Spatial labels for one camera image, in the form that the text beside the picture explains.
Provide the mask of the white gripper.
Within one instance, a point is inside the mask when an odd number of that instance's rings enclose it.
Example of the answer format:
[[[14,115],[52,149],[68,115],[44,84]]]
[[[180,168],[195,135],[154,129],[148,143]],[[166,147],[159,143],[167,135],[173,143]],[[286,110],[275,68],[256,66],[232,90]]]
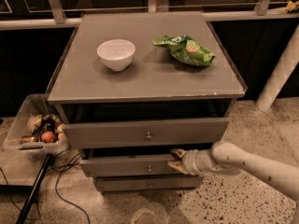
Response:
[[[182,174],[200,175],[211,171],[212,162],[208,150],[193,149],[186,151],[181,148],[173,148],[170,153],[180,158],[182,162],[169,161],[167,164]]]

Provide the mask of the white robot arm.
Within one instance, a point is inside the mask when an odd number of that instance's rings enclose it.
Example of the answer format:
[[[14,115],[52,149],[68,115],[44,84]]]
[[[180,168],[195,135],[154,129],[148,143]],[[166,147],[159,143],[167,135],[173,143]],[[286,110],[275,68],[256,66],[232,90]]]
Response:
[[[253,175],[296,202],[292,224],[299,224],[298,167],[251,154],[226,141],[218,141],[210,149],[174,148],[170,153],[175,160],[167,164],[185,175],[202,175],[207,172],[238,175],[241,170]]]

